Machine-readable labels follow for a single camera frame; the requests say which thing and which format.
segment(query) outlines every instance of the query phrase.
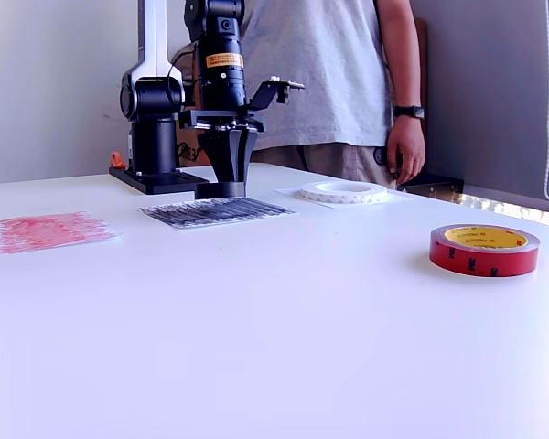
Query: warning label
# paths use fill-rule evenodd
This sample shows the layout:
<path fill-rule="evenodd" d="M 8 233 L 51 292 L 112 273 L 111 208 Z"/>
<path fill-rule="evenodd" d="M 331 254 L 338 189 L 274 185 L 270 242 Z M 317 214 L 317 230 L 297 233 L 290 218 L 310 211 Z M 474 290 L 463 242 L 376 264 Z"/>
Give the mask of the warning label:
<path fill-rule="evenodd" d="M 206 57 L 208 69 L 214 67 L 244 67 L 244 58 L 238 53 L 217 53 Z"/>

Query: white tape roll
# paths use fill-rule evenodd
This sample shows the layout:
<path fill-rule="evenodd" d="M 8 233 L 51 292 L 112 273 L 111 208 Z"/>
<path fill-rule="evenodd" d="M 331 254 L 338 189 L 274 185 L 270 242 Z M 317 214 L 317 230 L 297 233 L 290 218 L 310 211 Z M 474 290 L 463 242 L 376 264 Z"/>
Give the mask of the white tape roll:
<path fill-rule="evenodd" d="M 372 183 L 324 181 L 303 186 L 300 196 L 319 203 L 377 204 L 388 198 L 388 190 Z"/>

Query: double-sided tape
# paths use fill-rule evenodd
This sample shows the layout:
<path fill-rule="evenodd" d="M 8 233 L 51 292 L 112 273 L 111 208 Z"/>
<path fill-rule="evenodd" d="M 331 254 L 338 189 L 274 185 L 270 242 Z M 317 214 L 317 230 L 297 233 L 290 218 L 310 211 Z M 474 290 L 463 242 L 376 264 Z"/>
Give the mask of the double-sided tape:
<path fill-rule="evenodd" d="M 431 233 L 431 261 L 451 272 L 513 277 L 537 268 L 540 241 L 519 230 L 486 225 L 442 227 Z"/>
<path fill-rule="evenodd" d="M 300 196 L 310 201 L 333 204 L 375 204 L 388 197 L 386 187 L 354 181 L 325 181 L 301 188 Z"/>

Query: white wall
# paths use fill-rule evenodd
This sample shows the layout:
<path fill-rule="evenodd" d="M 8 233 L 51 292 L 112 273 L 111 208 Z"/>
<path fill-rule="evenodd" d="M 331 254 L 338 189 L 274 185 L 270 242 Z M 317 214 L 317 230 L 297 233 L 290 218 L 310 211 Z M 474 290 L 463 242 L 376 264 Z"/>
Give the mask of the white wall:
<path fill-rule="evenodd" d="M 185 1 L 168 3 L 175 51 Z M 107 172 L 127 150 L 119 84 L 136 61 L 136 0 L 0 0 L 0 182 Z"/>
<path fill-rule="evenodd" d="M 543 198 L 545 0 L 411 3 L 429 27 L 427 169 L 472 186 Z"/>

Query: black watch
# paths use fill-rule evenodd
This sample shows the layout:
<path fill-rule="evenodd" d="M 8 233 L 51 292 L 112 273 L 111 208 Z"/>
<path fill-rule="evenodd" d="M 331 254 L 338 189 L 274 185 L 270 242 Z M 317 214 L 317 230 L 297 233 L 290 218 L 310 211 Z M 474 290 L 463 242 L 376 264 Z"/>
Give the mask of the black watch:
<path fill-rule="evenodd" d="M 394 117 L 409 116 L 415 119 L 425 119 L 425 108 L 423 107 L 394 107 Z"/>

